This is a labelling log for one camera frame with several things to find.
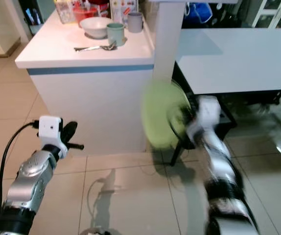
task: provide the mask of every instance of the black cable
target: black cable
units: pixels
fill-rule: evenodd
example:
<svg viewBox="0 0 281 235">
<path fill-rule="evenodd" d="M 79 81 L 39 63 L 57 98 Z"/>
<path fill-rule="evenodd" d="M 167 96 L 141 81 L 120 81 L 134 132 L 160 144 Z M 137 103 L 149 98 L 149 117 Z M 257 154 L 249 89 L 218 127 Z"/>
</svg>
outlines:
<svg viewBox="0 0 281 235">
<path fill-rule="evenodd" d="M 1 160 L 1 164 L 0 164 L 0 212 L 1 212 L 1 207 L 2 207 L 2 180 L 3 180 L 3 172 L 4 172 L 4 165 L 5 165 L 5 160 L 9 151 L 9 148 L 14 140 L 14 138 L 26 127 L 28 126 L 33 126 L 34 128 L 38 128 L 39 125 L 39 121 L 33 121 L 30 122 L 28 124 L 23 125 L 19 130 L 16 131 L 16 133 L 14 133 L 14 135 L 11 137 L 11 139 L 9 140 L 4 152 L 3 152 L 3 156 L 2 156 L 2 160 Z"/>
</svg>

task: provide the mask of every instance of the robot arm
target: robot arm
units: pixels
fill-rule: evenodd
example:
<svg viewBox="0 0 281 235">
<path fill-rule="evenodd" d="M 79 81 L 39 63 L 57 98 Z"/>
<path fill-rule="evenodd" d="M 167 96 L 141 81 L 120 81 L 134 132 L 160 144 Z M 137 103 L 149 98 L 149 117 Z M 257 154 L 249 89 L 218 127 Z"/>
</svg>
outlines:
<svg viewBox="0 0 281 235">
<path fill-rule="evenodd" d="M 206 173 L 205 189 L 209 201 L 207 235 L 258 235 L 254 216 L 246 203 L 242 177 L 230 153 L 216 133 L 220 105 L 213 96 L 199 97 L 196 119 L 187 135 L 201 150 L 200 162 Z"/>
<path fill-rule="evenodd" d="M 65 158 L 70 147 L 83 149 L 83 145 L 68 141 L 74 135 L 77 123 L 64 128 L 58 117 L 42 116 L 39 138 L 42 150 L 35 151 L 18 171 L 10 186 L 7 199 L 0 212 L 0 235 L 27 235 L 42 202 L 46 186 L 60 158 Z"/>
</svg>

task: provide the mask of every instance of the tiled floor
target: tiled floor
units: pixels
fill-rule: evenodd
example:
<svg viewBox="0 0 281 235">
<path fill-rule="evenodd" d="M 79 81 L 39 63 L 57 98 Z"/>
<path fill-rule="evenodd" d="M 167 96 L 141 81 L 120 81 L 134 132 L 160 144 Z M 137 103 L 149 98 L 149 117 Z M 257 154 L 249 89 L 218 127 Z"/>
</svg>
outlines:
<svg viewBox="0 0 281 235">
<path fill-rule="evenodd" d="M 0 160 L 22 124 L 48 114 L 26 71 L 14 64 L 17 50 L 0 59 Z M 244 175 L 246 195 L 262 235 L 281 235 L 281 105 L 273 114 L 235 115 L 239 126 L 226 143 Z M 24 130 L 10 149 L 5 196 L 26 158 L 39 147 L 36 130 Z M 196 150 L 174 167 L 172 152 L 73 158 L 58 162 L 30 234 L 85 234 L 101 225 L 113 235 L 202 235 L 206 215 L 203 171 Z"/>
</svg>

